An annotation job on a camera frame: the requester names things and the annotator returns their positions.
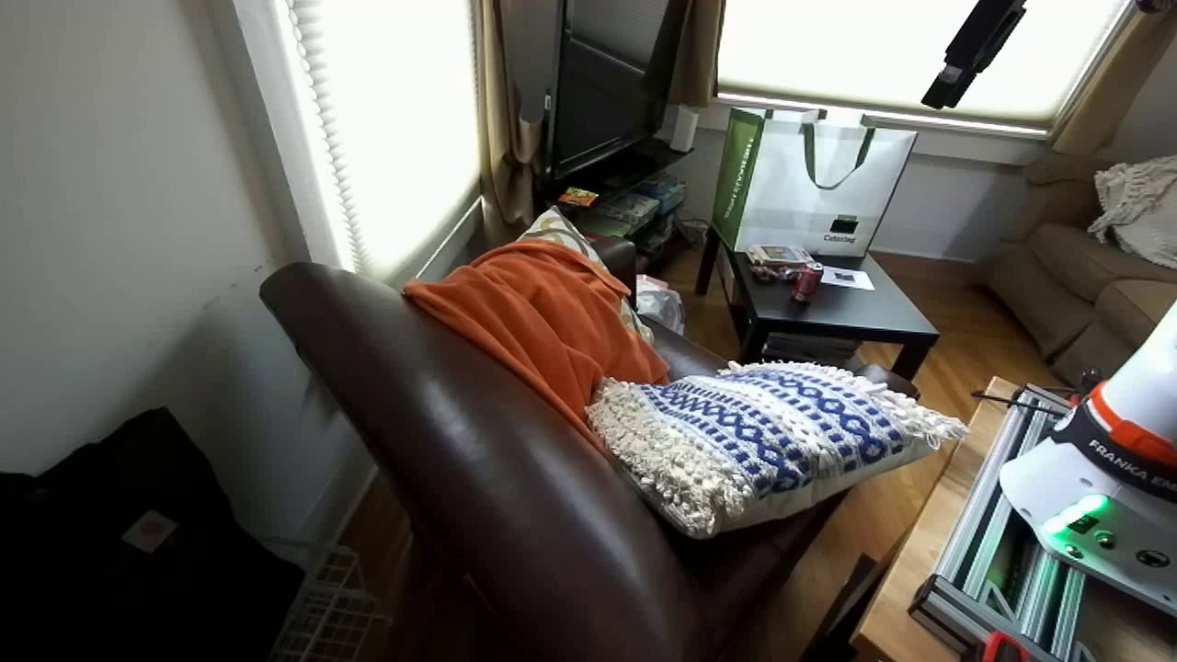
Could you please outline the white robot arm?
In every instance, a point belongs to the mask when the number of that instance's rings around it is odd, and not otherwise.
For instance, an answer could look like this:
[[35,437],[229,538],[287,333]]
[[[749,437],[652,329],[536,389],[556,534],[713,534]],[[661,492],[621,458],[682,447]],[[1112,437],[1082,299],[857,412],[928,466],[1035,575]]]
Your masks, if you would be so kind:
[[1177,307],[999,466],[999,492],[1050,551],[1177,614]]

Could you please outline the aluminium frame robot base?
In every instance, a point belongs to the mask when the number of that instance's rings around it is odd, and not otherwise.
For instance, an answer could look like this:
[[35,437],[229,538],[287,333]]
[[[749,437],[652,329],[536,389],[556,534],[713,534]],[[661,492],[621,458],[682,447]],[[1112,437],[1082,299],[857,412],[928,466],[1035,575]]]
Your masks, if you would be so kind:
[[999,398],[999,409],[965,516],[910,614],[968,662],[980,662],[991,634],[1012,635],[1031,662],[1095,662],[1077,634],[1091,581],[1045,551],[999,492],[999,466],[1040,447],[1068,400],[1040,386],[1019,386]]

